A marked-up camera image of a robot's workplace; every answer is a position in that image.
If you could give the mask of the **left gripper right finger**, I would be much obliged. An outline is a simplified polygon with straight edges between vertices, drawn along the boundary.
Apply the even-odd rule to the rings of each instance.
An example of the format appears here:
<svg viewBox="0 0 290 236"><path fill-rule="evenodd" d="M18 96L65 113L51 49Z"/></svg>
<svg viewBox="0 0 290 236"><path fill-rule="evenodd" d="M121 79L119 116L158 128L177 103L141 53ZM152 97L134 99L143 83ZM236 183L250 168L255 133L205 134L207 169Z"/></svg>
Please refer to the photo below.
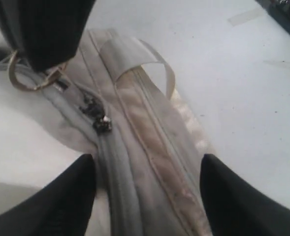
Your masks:
<svg viewBox="0 0 290 236"><path fill-rule="evenodd" d="M199 187L213 235L290 236L290 209L253 188L213 154L202 159Z"/></svg>

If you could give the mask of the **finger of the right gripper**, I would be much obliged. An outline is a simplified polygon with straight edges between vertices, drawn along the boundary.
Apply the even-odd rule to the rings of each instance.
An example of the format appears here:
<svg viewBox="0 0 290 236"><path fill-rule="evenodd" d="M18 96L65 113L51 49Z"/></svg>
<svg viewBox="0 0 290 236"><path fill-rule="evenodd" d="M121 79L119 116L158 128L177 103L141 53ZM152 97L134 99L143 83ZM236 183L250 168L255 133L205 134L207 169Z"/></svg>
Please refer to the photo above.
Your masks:
<svg viewBox="0 0 290 236"><path fill-rule="evenodd" d="M75 56L93 0L0 0L0 31L10 48L44 71Z"/></svg>

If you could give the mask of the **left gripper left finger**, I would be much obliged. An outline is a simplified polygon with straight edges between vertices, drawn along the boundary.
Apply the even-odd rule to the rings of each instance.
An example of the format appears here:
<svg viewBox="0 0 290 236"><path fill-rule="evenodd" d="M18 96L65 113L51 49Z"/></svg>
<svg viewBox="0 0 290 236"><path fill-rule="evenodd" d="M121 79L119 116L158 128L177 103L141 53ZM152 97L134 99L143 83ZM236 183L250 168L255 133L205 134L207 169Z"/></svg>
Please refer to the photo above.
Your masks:
<svg viewBox="0 0 290 236"><path fill-rule="evenodd" d="M0 215L0 236L83 236L97 188L90 154L81 155L56 179Z"/></svg>

